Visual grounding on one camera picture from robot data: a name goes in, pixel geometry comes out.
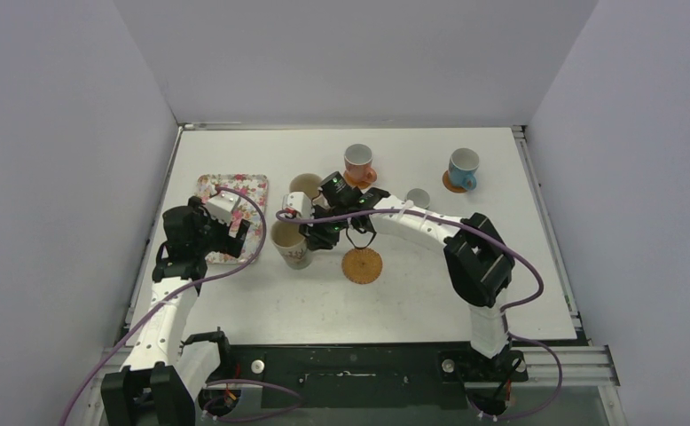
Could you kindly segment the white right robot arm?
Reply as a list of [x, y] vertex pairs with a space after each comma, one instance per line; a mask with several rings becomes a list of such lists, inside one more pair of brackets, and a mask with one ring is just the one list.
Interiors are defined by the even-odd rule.
[[362, 191], [346, 183], [339, 172], [324, 179], [318, 206], [303, 192], [289, 193], [282, 209], [300, 220], [299, 232], [310, 250], [334, 249], [340, 237], [355, 231], [376, 237], [397, 237], [441, 252], [451, 285], [471, 314], [471, 368], [491, 380], [506, 368], [510, 343], [501, 306], [512, 280], [514, 258], [502, 248], [491, 221], [480, 213], [470, 218], [448, 217], [416, 207], [386, 190]]

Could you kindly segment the cream cup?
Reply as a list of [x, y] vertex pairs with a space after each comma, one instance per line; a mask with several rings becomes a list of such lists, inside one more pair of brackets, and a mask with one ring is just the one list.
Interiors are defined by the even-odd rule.
[[271, 227], [271, 242], [288, 267], [301, 270], [311, 264], [312, 255], [299, 225], [276, 221]]

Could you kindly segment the blue mug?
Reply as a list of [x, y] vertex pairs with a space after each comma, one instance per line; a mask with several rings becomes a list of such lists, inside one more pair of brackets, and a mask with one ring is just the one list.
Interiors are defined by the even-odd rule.
[[456, 149], [449, 159], [448, 171], [451, 182], [456, 186], [465, 187], [468, 191], [477, 188], [476, 171], [480, 166], [479, 154], [470, 148]]

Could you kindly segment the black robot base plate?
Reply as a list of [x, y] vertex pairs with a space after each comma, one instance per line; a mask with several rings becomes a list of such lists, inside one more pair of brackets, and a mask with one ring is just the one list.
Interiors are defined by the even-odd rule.
[[528, 381], [521, 351], [489, 360], [467, 342], [336, 345], [234, 345], [209, 379], [264, 382], [261, 406], [464, 409], [470, 398], [499, 407], [513, 383]]

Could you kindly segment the large cream mug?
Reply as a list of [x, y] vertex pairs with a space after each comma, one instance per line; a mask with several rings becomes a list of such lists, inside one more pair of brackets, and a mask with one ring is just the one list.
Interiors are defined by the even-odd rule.
[[320, 184], [323, 178], [312, 173], [304, 173], [294, 177], [289, 184], [289, 192], [303, 192], [314, 205], [327, 207], [327, 201], [321, 194]]

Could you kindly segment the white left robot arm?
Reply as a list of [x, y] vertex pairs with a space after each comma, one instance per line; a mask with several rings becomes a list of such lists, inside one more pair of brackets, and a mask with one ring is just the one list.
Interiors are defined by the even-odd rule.
[[204, 381], [227, 379], [234, 357], [224, 332], [183, 337], [206, 277], [212, 252], [239, 258], [251, 226], [234, 225], [244, 201], [223, 191], [207, 200], [193, 196], [162, 215], [165, 241], [152, 271], [152, 301], [135, 325], [135, 345], [119, 371], [105, 375], [100, 394], [111, 425], [192, 425]]

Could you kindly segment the small white cup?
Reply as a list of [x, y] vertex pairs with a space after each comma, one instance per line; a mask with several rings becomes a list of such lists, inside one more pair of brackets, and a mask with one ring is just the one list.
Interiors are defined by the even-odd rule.
[[431, 197], [427, 191], [422, 188], [412, 188], [409, 190], [404, 198], [406, 201], [411, 201], [413, 205], [420, 209], [429, 209]]

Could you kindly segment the pink mug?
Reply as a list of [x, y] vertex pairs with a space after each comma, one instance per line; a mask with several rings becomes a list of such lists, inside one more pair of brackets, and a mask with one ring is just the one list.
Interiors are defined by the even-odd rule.
[[374, 184], [377, 173], [372, 167], [372, 149], [364, 144], [349, 146], [344, 155], [345, 171], [357, 180], [365, 180]]

